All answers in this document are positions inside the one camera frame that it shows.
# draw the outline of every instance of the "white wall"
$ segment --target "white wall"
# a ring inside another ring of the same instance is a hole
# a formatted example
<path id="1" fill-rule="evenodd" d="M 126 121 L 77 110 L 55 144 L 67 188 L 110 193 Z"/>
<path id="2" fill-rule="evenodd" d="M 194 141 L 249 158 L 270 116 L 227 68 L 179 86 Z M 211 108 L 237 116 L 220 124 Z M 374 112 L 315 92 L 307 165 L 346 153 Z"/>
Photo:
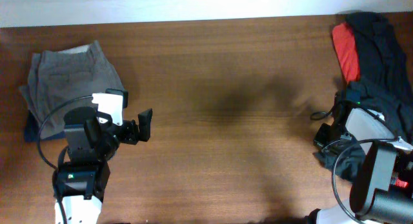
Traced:
<path id="1" fill-rule="evenodd" d="M 0 27 L 413 10 L 413 0 L 0 0 Z"/>

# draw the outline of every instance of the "red fabric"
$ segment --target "red fabric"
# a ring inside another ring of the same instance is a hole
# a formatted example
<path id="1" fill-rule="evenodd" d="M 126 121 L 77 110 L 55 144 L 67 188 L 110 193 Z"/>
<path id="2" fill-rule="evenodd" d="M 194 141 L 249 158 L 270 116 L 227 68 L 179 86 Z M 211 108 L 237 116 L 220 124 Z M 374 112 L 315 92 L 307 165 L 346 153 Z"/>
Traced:
<path id="1" fill-rule="evenodd" d="M 396 186 L 400 187 L 400 188 L 407 188 L 408 187 L 408 183 L 401 181 L 400 179 L 397 178 L 396 180 Z"/>
<path id="2" fill-rule="evenodd" d="M 334 27 L 333 43 L 346 82 L 359 80 L 359 56 L 357 55 L 353 30 L 349 24 L 341 23 Z"/>

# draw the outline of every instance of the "wooden table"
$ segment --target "wooden table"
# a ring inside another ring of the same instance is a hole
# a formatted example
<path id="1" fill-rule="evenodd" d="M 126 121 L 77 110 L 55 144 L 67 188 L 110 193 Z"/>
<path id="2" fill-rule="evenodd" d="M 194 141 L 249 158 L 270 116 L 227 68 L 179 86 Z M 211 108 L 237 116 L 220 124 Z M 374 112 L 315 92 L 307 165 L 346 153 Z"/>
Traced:
<path id="1" fill-rule="evenodd" d="M 413 77 L 413 14 L 387 14 Z M 154 109 L 152 138 L 121 145 L 100 223 L 246 223 L 336 204 L 312 155 L 343 88 L 332 27 L 343 16 L 0 29 L 0 222 L 53 223 L 52 169 L 23 141 L 31 53 L 99 40 L 129 91 L 124 118 Z M 43 144 L 56 161 L 64 140 Z M 350 184 L 340 181 L 345 198 Z"/>

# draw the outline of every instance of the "pile of clothes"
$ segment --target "pile of clothes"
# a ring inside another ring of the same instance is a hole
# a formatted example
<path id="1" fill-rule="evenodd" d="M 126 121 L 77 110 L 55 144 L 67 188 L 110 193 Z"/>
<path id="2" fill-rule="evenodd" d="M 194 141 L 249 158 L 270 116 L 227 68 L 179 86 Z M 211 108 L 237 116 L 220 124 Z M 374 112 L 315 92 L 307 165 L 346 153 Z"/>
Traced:
<path id="1" fill-rule="evenodd" d="M 24 131 L 26 142 L 37 140 L 45 117 L 62 103 L 105 92 L 107 88 L 124 89 L 97 41 L 61 52 L 46 50 L 33 54 L 27 80 L 27 85 L 19 87 L 29 109 Z M 46 122 L 41 139 L 64 138 L 64 115 L 73 108 L 92 105 L 90 99 L 84 99 L 62 108 Z"/>
<path id="2" fill-rule="evenodd" d="M 393 26 L 381 14 L 358 12 L 332 31 L 346 90 L 357 91 L 361 104 L 384 115 L 392 133 L 413 145 L 413 93 L 406 71 L 406 55 Z M 333 156 L 316 157 L 331 170 Z M 337 174 L 353 181 L 365 158 L 355 149 Z"/>

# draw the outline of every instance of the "folded gray pants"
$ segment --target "folded gray pants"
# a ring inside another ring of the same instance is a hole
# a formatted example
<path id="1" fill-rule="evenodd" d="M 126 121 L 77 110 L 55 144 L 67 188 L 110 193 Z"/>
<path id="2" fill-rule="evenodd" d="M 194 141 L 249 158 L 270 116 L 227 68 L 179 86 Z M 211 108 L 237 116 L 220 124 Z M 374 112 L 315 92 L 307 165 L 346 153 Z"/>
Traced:
<path id="1" fill-rule="evenodd" d="M 47 50 L 42 54 L 33 54 L 28 84 L 19 87 L 19 90 L 39 126 L 55 107 L 66 101 L 105 92 L 107 88 L 124 89 L 99 43 L 94 41 L 85 50 L 74 54 Z M 85 99 L 62 108 L 46 123 L 41 138 L 62 132 L 64 115 L 82 106 L 94 105 L 91 99 Z"/>

